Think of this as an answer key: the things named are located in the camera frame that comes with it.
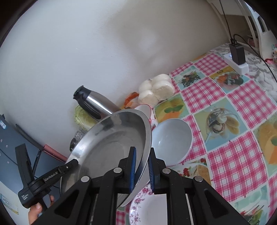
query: power cord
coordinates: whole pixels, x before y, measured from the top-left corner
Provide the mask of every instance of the power cord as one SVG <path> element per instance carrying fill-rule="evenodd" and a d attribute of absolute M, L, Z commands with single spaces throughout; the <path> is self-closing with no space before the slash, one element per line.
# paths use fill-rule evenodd
<path fill-rule="evenodd" d="M 223 15 L 224 15 L 224 18 L 225 18 L 225 21 L 226 21 L 226 24 L 227 24 L 227 27 L 228 27 L 228 30 L 229 30 L 229 34 L 230 34 L 230 40 L 231 40 L 231 44 L 237 44 L 237 40 L 235 39 L 235 36 L 239 36 L 255 53 L 256 55 L 266 64 L 266 66 L 269 68 L 269 71 L 271 72 L 273 78 L 275 79 L 276 83 L 277 83 L 277 79 L 276 77 L 274 76 L 272 70 L 270 69 L 269 65 L 266 63 L 266 61 L 263 60 L 263 58 L 260 56 L 260 54 L 258 54 L 253 48 L 252 46 L 242 37 L 240 36 L 239 34 L 234 34 L 233 35 L 233 38 L 232 38 L 232 35 L 231 35 L 231 31 L 230 31 L 230 28 L 229 28 L 229 24 L 228 24 L 228 21 L 227 21 L 227 18 L 226 18 L 226 15 L 225 15 L 225 12 L 224 12 L 224 9 L 223 9 L 223 6 L 222 6 L 222 3 L 221 3 L 221 0 L 219 0 L 220 2 L 220 5 L 221 5 L 221 9 L 223 11 Z"/>
<path fill-rule="evenodd" d="M 239 34 L 234 34 L 233 38 L 234 38 L 234 41 L 235 41 L 235 44 L 237 44 L 237 40 L 235 39 L 235 36 L 239 36 L 246 44 L 248 44 L 248 46 L 256 53 L 256 55 L 266 64 L 266 66 L 268 67 L 269 71 L 271 72 L 272 76 L 274 77 L 276 83 L 277 83 L 277 79 L 276 77 L 274 76 L 272 70 L 270 69 L 269 65 L 267 64 L 266 61 L 263 60 L 263 58 L 260 56 L 259 53 L 257 53 L 253 48 L 252 46 L 242 37 L 240 36 Z"/>

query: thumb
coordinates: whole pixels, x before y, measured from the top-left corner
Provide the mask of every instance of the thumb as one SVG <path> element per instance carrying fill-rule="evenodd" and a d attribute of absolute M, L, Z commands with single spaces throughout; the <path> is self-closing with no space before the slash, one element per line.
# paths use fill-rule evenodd
<path fill-rule="evenodd" d="M 38 218 L 38 215 L 42 211 L 42 206 L 40 203 L 37 203 L 31 206 L 30 211 L 28 212 L 29 224 L 31 225 Z"/>

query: floral tablecloth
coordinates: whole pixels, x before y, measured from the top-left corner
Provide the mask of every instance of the floral tablecloth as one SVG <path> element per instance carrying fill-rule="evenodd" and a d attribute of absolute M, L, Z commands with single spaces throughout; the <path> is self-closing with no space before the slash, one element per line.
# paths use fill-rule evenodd
<path fill-rule="evenodd" d="M 228 51 L 221 45 L 171 72 L 175 94 L 155 114 L 183 119 L 193 132 L 187 158 L 170 168 L 202 176 L 250 224 L 265 225 L 277 208 L 277 84 L 249 52 L 250 72 L 237 74 L 222 59 Z M 129 204 L 116 221 L 129 224 Z"/>

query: gray floral cloth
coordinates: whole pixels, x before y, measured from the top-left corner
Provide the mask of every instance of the gray floral cloth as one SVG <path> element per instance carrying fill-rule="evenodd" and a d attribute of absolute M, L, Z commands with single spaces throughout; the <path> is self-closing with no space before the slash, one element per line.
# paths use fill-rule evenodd
<path fill-rule="evenodd" d="M 214 52 L 220 57 L 227 53 L 230 53 L 229 44 L 223 44 L 219 47 L 212 49 L 210 52 Z M 273 78 L 271 72 L 265 63 L 256 55 L 245 50 L 246 63 L 249 65 L 249 72 L 246 74 L 250 78 L 253 78 L 259 83 L 264 90 L 277 102 L 277 83 Z M 275 77 L 277 77 L 277 66 L 275 64 L 269 64 Z"/>

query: thermos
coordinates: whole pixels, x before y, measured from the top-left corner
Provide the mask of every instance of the thermos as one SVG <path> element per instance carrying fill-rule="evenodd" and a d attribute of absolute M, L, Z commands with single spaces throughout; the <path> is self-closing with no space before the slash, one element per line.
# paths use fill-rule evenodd
<path fill-rule="evenodd" d="M 96 121 L 100 121 L 106 116 L 120 110 L 119 107 L 105 96 L 91 91 L 83 85 L 75 91 L 73 99 L 77 100 L 79 105 Z"/>

